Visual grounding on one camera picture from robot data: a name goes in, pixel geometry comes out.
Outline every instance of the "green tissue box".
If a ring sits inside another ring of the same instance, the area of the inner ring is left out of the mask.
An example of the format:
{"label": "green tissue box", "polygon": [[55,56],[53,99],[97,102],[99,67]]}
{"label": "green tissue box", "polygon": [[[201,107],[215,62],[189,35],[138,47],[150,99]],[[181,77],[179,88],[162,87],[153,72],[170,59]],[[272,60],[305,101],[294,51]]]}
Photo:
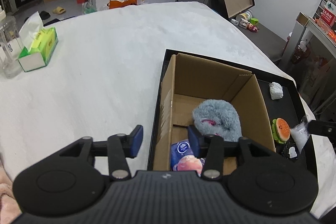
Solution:
{"label": "green tissue box", "polygon": [[36,35],[30,50],[23,48],[18,61],[25,72],[45,67],[58,42],[56,29],[42,29]]}

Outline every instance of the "white bottle cap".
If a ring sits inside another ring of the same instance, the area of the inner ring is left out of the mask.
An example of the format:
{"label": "white bottle cap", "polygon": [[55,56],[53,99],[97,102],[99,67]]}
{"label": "white bottle cap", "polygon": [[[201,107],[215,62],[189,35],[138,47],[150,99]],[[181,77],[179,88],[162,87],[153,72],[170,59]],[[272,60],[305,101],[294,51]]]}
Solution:
{"label": "white bottle cap", "polygon": [[4,20],[6,17],[6,12],[2,10],[1,5],[0,5],[0,21]]}

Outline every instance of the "white tablecloth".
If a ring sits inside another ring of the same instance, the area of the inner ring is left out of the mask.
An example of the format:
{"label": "white tablecloth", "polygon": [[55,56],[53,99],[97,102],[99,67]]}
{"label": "white tablecloth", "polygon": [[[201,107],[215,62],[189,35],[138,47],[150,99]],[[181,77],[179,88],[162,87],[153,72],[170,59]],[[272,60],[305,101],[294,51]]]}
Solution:
{"label": "white tablecloth", "polygon": [[[132,173],[146,169],[167,48],[290,78],[238,28],[196,2],[128,6],[54,26],[59,42],[46,68],[0,79],[0,152],[12,179],[83,136],[106,140],[137,124],[144,126],[144,139],[138,157],[128,162]],[[314,143],[320,191],[330,199],[315,203],[313,212],[320,216],[336,203],[335,154],[328,139]],[[103,159],[96,168],[108,173]]]}

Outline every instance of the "black tray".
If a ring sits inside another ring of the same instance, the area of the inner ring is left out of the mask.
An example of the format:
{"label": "black tray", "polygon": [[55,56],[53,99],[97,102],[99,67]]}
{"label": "black tray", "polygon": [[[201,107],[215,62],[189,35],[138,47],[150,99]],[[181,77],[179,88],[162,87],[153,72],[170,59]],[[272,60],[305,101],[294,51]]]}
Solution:
{"label": "black tray", "polygon": [[[155,151],[155,145],[157,141],[158,126],[159,126],[161,82],[166,73],[171,56],[174,54],[177,55],[178,53],[197,56],[200,58],[205,58],[205,59],[216,61],[222,64],[230,65],[232,67],[251,71],[257,77],[260,90],[263,95],[265,105],[268,111],[268,117],[269,117],[270,122],[273,119],[281,117],[285,119],[286,122],[288,122],[288,125],[291,128],[293,128],[301,121],[303,116],[306,114],[305,109],[303,108],[303,105],[301,103],[300,96],[296,90],[295,84],[290,79],[287,79],[287,78],[284,78],[278,75],[274,75],[272,73],[269,73],[263,70],[259,70],[259,69],[251,68],[245,65],[226,61],[226,60],[221,60],[221,59],[217,59],[213,57],[167,49],[164,60],[163,60],[163,64],[162,64],[159,91],[157,93],[157,101],[156,101],[155,116],[154,116],[154,122],[153,122],[152,138],[151,138],[151,145],[150,145],[150,151],[149,151],[149,157],[148,157],[147,170],[153,169],[154,151]],[[271,82],[277,82],[282,86],[282,89],[283,89],[282,99],[280,100],[271,99],[271,96],[269,93],[269,85],[268,85]],[[295,163],[303,166],[304,168],[307,168],[317,177],[315,150],[314,150],[314,145],[313,145],[311,136],[309,140],[307,141],[301,154],[298,156],[298,160]]]}

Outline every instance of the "gray plush toy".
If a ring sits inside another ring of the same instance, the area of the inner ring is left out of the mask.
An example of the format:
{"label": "gray plush toy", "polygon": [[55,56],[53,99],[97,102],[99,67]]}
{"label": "gray plush toy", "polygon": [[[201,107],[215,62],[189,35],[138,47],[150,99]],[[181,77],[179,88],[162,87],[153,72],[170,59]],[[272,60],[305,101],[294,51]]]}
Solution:
{"label": "gray plush toy", "polygon": [[228,142],[237,142],[242,136],[238,113],[227,101],[202,102],[193,110],[193,119],[202,135],[219,135]]}

